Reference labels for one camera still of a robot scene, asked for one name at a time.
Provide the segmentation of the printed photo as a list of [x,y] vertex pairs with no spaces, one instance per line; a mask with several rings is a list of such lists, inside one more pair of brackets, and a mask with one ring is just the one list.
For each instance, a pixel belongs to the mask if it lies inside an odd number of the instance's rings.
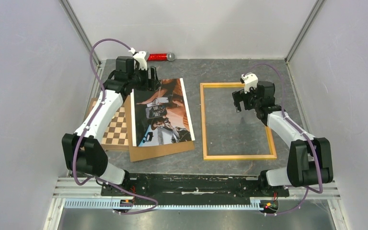
[[154,147],[194,141],[195,135],[184,80],[165,79],[153,91],[131,93],[134,147]]

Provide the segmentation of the yellow wooden picture frame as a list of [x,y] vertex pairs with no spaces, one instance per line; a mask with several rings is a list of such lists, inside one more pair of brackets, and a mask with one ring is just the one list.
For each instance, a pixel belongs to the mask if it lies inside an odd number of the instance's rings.
[[205,106],[205,88],[225,89],[243,88],[242,83],[236,82],[204,82],[200,83],[200,110],[201,110],[201,132],[203,146],[203,160],[205,161],[236,161],[236,160],[276,160],[277,152],[273,139],[272,130],[265,127],[266,138],[269,147],[269,154],[248,154],[248,155],[209,155],[207,148],[207,119]]

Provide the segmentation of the brown backing board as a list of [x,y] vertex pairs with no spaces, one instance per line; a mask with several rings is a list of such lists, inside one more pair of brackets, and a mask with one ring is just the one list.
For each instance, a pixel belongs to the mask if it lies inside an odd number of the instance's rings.
[[133,146],[133,131],[132,131],[132,106],[131,96],[128,96],[124,102],[126,111],[126,123],[127,123],[127,137],[128,137],[128,150],[130,155],[130,161],[142,161],[152,158],[172,155],[180,152],[190,151],[195,149],[194,141],[184,141],[179,143],[150,146],[150,147],[134,147]]

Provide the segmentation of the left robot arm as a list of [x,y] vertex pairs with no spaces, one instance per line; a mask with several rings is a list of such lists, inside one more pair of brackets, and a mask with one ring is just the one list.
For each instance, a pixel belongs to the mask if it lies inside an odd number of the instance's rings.
[[113,190],[121,196],[130,192],[131,182],[126,179],[125,170],[109,163],[101,141],[112,117],[134,90],[155,91],[160,86],[156,68],[147,65],[148,58],[145,51],[131,57],[119,56],[115,70],[104,82],[99,99],[84,122],[74,133],[62,138],[69,170],[113,183]]

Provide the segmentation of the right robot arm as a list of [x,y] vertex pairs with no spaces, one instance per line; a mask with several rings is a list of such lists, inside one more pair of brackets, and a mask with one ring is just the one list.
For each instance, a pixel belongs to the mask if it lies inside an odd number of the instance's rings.
[[322,185],[333,181],[331,144],[326,138],[317,138],[295,123],[282,106],[276,104],[275,85],[259,81],[256,86],[245,87],[232,93],[237,112],[254,110],[257,118],[277,133],[289,147],[287,166],[262,171],[258,191],[271,195],[278,186],[291,185],[322,191]]

